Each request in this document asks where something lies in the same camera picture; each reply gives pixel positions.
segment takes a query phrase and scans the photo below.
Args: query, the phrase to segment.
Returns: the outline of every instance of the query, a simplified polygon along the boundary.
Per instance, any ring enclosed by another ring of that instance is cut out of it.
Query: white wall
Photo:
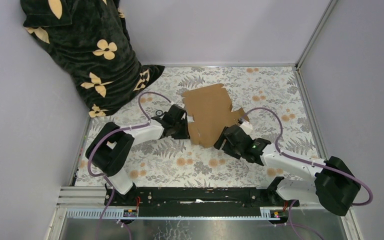
[[[69,76],[0,0],[0,240],[45,236],[87,120]]]
[[[329,0],[121,0],[142,63],[295,63]]]
[[[364,239],[384,239],[384,1],[339,1],[302,73],[328,153],[374,192]]]

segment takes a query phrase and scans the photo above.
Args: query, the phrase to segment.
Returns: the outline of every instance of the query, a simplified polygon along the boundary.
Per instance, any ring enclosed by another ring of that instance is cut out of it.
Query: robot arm
[[[226,154],[237,159],[244,158],[250,163],[283,169],[302,178],[302,180],[283,179],[277,185],[276,192],[284,200],[321,204],[336,215],[345,216],[347,214],[361,188],[360,184],[322,167],[285,157],[270,141],[262,138],[252,139],[245,132],[247,128],[244,126],[249,125],[249,122],[243,122],[240,126],[225,127],[214,147],[221,148]],[[345,163],[334,156],[329,160],[324,160],[312,159],[287,150],[282,150],[282,153],[322,166],[329,166],[354,176]]]
[[[104,136],[117,129],[120,129],[120,126],[114,122],[105,124],[88,147],[86,157],[89,159],[92,150]],[[122,169],[133,146],[166,137],[189,138],[186,111],[176,104],[173,104],[168,112],[163,113],[162,117],[152,117],[147,126],[140,128],[126,126],[124,129],[126,130],[111,135],[107,139],[107,144],[99,146],[92,159],[93,165],[105,173],[121,195],[125,195],[134,186],[126,171]]]
[[[247,134],[249,128],[246,126],[249,127],[250,123],[241,122],[240,126],[225,127],[214,147],[237,159],[244,158],[250,163],[283,169],[302,178],[302,180],[282,179],[276,182],[275,191],[283,200],[299,200],[302,204],[320,203],[330,212],[345,216],[361,188],[358,183],[335,172],[281,155],[270,141],[262,138],[252,139]],[[104,136],[116,129],[120,127],[113,122],[107,123],[87,149],[86,157],[90,157],[92,150]],[[143,128],[129,126],[124,129],[107,139],[110,144],[116,143],[113,148],[108,144],[102,144],[92,159],[92,163],[106,174],[121,195],[126,195],[135,186],[122,169],[132,146],[165,137],[189,138],[186,111],[175,104],[162,117],[153,117],[148,126]],[[337,157],[331,157],[329,160],[311,159],[290,151],[283,152],[352,175]]]

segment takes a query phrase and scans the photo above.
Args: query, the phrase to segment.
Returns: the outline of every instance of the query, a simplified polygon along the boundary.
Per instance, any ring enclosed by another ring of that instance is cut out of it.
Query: black velvet cloth
[[[21,0],[23,26],[71,75],[91,117],[116,113],[164,71],[136,58],[119,1]]]

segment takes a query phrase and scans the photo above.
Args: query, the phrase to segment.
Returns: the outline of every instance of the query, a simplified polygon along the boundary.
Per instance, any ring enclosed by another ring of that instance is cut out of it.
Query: cardboard flap
[[[194,121],[188,124],[192,144],[212,147],[224,127],[237,124],[238,119],[245,115],[242,108],[232,111],[232,100],[223,86],[218,83],[182,94],[187,114]]]

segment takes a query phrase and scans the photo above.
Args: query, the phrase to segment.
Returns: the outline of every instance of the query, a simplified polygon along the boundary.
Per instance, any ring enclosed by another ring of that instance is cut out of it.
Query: floral tablecloth
[[[243,107],[247,111],[261,106],[274,110],[284,127],[281,147],[314,158],[318,156],[291,67],[167,67],[147,90],[161,93],[183,106],[183,92],[216,83],[224,84],[233,110]],[[167,111],[170,107],[164,99],[152,94],[146,94],[140,101],[152,116],[156,110]],[[254,128],[253,138],[274,142],[280,129],[270,113],[255,111],[249,118]],[[107,122],[128,126],[145,121],[138,100],[134,99],[113,116],[94,118],[83,150]],[[103,178],[88,174],[84,152],[80,155],[75,186],[103,186]],[[139,187],[267,187],[276,176],[298,179],[280,168],[248,163],[214,148],[171,138],[134,146],[124,169]]]

